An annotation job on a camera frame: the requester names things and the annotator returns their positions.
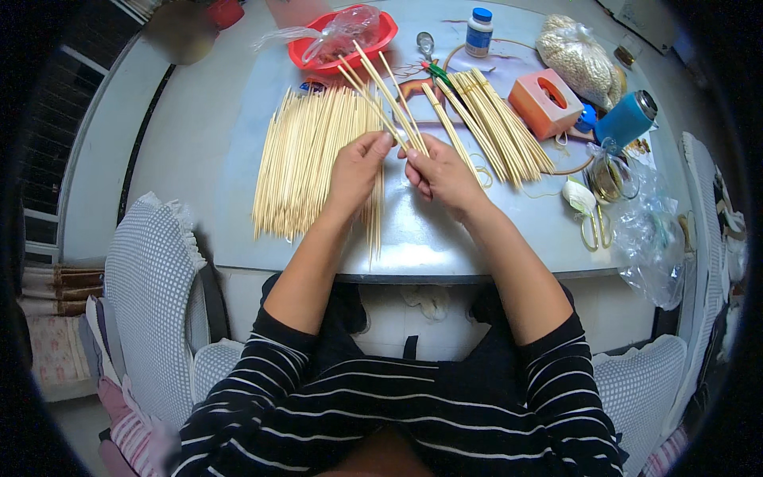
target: striped shirt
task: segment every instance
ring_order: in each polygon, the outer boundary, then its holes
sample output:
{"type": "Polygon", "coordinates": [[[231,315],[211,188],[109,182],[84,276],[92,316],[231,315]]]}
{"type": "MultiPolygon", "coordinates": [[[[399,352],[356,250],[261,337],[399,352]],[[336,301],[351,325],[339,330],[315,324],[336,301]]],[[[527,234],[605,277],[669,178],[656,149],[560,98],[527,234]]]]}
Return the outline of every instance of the striped shirt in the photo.
{"type": "Polygon", "coordinates": [[[575,313],[519,348],[521,396],[448,379],[448,363],[371,356],[309,381],[315,341],[260,309],[241,360],[180,430],[173,475],[315,475],[386,424],[435,475],[622,475],[575,313]]]}

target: metal spoon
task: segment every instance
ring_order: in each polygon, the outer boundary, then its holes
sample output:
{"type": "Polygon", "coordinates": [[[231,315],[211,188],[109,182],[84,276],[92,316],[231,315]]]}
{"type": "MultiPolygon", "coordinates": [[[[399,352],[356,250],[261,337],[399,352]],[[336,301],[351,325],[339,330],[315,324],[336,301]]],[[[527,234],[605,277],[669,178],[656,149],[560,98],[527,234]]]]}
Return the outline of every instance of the metal spoon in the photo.
{"type": "Polygon", "coordinates": [[[419,46],[421,53],[424,53],[424,57],[428,62],[432,62],[432,52],[434,51],[434,38],[426,31],[422,31],[416,35],[416,44],[419,46]]]}

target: scissors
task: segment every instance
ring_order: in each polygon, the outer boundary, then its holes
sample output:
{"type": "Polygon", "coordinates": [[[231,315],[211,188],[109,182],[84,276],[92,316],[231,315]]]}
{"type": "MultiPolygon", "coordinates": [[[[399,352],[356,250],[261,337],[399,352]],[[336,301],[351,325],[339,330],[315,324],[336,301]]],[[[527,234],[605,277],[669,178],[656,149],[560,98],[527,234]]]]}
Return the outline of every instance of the scissors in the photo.
{"type": "MultiPolygon", "coordinates": [[[[591,182],[590,178],[588,177],[588,171],[585,170],[583,172],[583,181],[585,182],[585,186],[588,187],[588,190],[591,190],[591,182]]],[[[599,226],[596,226],[596,220],[594,219],[594,216],[591,215],[589,217],[591,221],[591,230],[592,234],[594,236],[594,244],[591,245],[591,242],[588,241],[588,238],[586,238],[585,233],[585,223],[586,220],[584,219],[583,222],[580,224],[580,235],[583,239],[583,244],[587,249],[589,249],[591,252],[595,252],[596,250],[599,250],[599,235],[601,235],[601,247],[604,249],[610,248],[612,245],[612,220],[610,219],[610,216],[607,215],[605,212],[601,211],[601,205],[599,204],[598,198],[596,200],[596,212],[599,219],[599,226]],[[607,218],[607,225],[604,225],[604,218],[607,218]]]]}

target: black and white striped sleeve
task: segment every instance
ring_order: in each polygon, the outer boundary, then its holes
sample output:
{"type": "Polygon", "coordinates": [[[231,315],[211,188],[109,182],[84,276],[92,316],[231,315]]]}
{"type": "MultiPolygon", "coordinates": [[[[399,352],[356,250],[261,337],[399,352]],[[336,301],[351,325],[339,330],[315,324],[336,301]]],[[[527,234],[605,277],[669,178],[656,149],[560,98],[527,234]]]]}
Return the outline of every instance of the black and white striped sleeve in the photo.
{"type": "Polygon", "coordinates": [[[241,359],[217,383],[180,430],[173,475],[200,475],[242,423],[259,425],[265,410],[294,392],[304,378],[316,337],[294,330],[260,308],[241,359]]]}
{"type": "Polygon", "coordinates": [[[577,314],[521,348],[527,406],[572,475],[622,475],[612,421],[601,408],[591,349],[577,314]]]}

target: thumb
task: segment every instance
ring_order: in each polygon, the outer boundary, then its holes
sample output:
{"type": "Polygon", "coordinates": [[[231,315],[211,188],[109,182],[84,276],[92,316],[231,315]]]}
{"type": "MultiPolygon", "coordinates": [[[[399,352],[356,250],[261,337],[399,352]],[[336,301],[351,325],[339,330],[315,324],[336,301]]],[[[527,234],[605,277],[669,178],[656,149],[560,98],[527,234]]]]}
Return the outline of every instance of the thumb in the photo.
{"type": "Polygon", "coordinates": [[[432,161],[429,157],[424,156],[413,147],[408,150],[406,157],[408,158],[408,162],[417,171],[419,171],[425,179],[430,177],[431,173],[433,172],[434,161],[432,161]]]}
{"type": "Polygon", "coordinates": [[[390,149],[392,149],[393,141],[392,134],[388,132],[380,134],[371,146],[368,147],[365,157],[376,162],[381,162],[389,154],[390,149]]]}

